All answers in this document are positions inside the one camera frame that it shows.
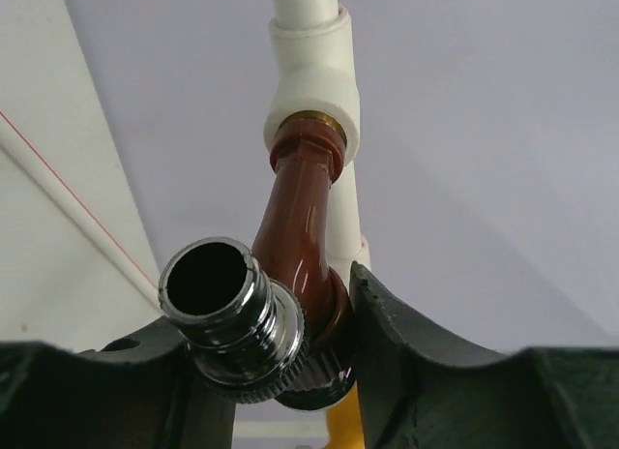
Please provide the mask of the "white pipe frame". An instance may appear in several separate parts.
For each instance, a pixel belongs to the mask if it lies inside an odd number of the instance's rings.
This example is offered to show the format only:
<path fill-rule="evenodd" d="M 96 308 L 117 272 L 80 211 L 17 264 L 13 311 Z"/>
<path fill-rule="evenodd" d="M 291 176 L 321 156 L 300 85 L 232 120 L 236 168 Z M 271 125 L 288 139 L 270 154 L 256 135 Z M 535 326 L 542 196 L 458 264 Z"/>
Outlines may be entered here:
<path fill-rule="evenodd" d="M 271 154 L 280 125 L 302 112 L 342 128 L 326 254 L 347 288 L 352 263 L 368 257 L 354 179 L 360 95 L 351 16 L 339 0 L 273 3 L 279 81 L 264 142 Z M 80 353 L 159 318 L 171 323 L 161 274 L 65 0 L 1 0 L 1 344 Z"/>

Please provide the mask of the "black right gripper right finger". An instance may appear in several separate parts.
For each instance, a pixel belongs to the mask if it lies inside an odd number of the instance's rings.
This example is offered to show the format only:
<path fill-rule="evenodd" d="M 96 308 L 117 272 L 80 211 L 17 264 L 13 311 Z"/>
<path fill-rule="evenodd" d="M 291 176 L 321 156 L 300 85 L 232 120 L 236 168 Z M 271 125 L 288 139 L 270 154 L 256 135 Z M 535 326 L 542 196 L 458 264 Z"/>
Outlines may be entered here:
<path fill-rule="evenodd" d="M 355 372 L 369 448 L 614 448 L 618 352 L 533 346 L 502 354 L 351 269 Z"/>

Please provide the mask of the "brown faucet chrome knob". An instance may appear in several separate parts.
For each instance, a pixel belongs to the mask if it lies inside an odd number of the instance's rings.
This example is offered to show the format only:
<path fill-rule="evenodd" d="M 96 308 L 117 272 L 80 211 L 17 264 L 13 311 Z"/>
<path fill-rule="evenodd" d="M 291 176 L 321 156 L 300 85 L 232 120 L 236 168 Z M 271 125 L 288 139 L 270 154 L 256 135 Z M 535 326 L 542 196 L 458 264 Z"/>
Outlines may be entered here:
<path fill-rule="evenodd" d="M 342 128 L 324 115 L 286 119 L 253 243 L 205 238 L 162 271 L 163 313 L 183 335 L 195 372 L 233 402 L 315 411 L 354 385 L 353 308 L 326 254 L 329 192 L 345 146 Z"/>

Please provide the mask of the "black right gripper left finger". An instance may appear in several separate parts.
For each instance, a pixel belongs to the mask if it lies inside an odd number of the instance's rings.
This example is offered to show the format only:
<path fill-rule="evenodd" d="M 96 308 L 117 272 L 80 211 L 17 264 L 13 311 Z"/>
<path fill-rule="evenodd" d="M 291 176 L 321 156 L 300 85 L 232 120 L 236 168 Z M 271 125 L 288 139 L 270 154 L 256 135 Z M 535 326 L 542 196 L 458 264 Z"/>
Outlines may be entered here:
<path fill-rule="evenodd" d="M 234 416 L 164 318 L 101 350 L 1 344 L 4 448 L 229 448 Z"/>

